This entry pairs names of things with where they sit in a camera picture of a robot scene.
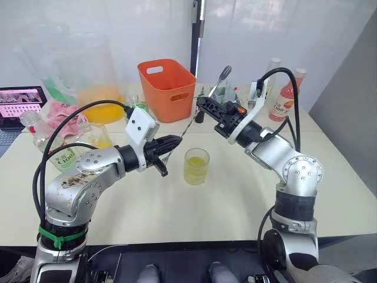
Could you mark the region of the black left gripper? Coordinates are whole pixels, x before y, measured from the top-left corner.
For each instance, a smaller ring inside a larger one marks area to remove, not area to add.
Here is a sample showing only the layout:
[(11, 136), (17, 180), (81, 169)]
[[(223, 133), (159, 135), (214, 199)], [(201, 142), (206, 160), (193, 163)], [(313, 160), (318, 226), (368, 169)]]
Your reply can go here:
[(143, 148), (146, 166), (154, 166), (162, 177), (167, 176), (167, 160), (165, 157), (159, 158), (159, 155), (172, 152), (180, 143), (181, 137), (176, 135), (167, 135), (147, 142)]

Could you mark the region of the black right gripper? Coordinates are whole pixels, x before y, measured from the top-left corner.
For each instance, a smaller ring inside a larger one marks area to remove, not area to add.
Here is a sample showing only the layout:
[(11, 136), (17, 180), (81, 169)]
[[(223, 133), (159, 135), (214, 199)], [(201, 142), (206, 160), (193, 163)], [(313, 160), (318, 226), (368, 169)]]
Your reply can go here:
[(202, 112), (217, 122), (214, 129), (224, 138), (229, 138), (238, 124), (247, 116), (247, 110), (232, 101), (220, 104), (210, 97), (199, 97), (196, 104)]

